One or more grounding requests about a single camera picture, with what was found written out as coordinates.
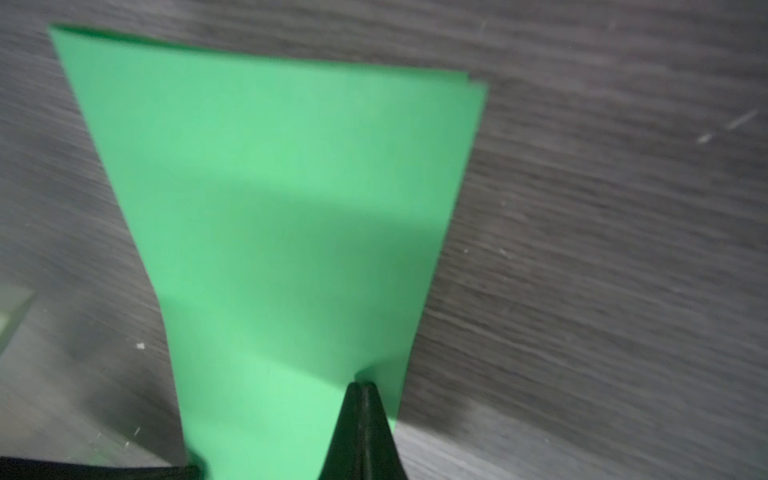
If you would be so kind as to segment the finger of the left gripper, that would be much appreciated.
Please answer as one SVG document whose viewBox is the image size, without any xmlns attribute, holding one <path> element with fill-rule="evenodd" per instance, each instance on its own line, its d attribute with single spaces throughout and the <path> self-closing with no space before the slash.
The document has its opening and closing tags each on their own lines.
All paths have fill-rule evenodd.
<svg viewBox="0 0 768 480">
<path fill-rule="evenodd" d="M 203 473 L 196 465 L 105 467 L 2 457 L 1 478 L 21 480 L 190 480 L 202 479 Z"/>
</svg>

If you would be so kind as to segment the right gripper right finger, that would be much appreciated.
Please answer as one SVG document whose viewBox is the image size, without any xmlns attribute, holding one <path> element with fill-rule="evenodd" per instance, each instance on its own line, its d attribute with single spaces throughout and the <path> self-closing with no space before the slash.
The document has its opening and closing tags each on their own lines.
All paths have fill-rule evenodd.
<svg viewBox="0 0 768 480">
<path fill-rule="evenodd" d="M 362 414 L 362 478 L 406 480 L 381 396 L 372 382 L 362 384 Z"/>
</svg>

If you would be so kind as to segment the green square paper sheet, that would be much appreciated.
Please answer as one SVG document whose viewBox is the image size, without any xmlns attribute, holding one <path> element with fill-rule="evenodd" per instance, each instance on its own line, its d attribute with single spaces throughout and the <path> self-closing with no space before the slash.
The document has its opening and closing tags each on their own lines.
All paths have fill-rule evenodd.
<svg viewBox="0 0 768 480">
<path fill-rule="evenodd" d="M 315 479 L 347 386 L 390 420 L 488 88 L 456 71 L 49 35 L 159 302 L 210 479 Z"/>
</svg>

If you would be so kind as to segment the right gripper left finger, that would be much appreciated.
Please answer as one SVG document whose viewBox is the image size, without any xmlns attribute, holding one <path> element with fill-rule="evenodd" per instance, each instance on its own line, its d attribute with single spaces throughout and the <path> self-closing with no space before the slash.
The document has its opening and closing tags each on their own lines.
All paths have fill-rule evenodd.
<svg viewBox="0 0 768 480">
<path fill-rule="evenodd" d="M 336 427 L 319 478 L 321 480 L 361 479 L 363 476 L 364 401 L 361 383 L 346 390 Z"/>
</svg>

